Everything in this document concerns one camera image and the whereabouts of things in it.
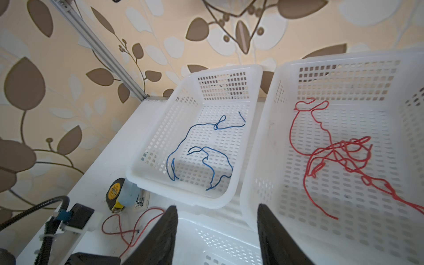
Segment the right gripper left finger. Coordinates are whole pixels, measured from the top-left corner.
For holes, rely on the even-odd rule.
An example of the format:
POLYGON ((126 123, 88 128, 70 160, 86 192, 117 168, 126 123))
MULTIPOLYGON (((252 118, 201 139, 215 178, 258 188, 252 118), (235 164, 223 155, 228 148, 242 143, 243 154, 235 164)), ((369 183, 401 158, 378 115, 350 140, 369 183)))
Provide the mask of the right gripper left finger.
POLYGON ((124 265, 171 265, 176 243, 178 214, 169 206, 124 265))

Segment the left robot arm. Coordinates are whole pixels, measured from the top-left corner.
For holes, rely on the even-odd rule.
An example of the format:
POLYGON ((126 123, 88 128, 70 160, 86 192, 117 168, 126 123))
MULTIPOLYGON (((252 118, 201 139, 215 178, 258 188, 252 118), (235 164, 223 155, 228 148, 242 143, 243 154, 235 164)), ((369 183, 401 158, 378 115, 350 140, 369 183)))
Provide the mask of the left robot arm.
MULTIPOLYGON (((71 206, 80 203, 93 208, 96 212, 104 214, 103 220, 110 215, 103 193, 72 191, 68 196, 71 206)), ((44 231, 44 224, 50 217, 50 210, 40 210, 1 231, 1 248, 14 254, 17 264, 32 265, 35 261, 34 252, 41 246, 39 235, 44 231)), ((121 238, 117 235, 105 235, 100 227, 101 225, 98 225, 95 231, 85 233, 73 253, 119 257, 126 249, 121 238)))

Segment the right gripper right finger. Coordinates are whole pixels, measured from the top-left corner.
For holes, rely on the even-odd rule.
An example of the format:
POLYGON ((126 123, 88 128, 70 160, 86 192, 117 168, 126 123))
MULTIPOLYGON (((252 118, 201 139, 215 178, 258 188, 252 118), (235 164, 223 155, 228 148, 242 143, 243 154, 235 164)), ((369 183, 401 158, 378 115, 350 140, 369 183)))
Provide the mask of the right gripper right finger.
POLYGON ((266 204, 257 210, 257 231, 264 265, 312 265, 266 204))

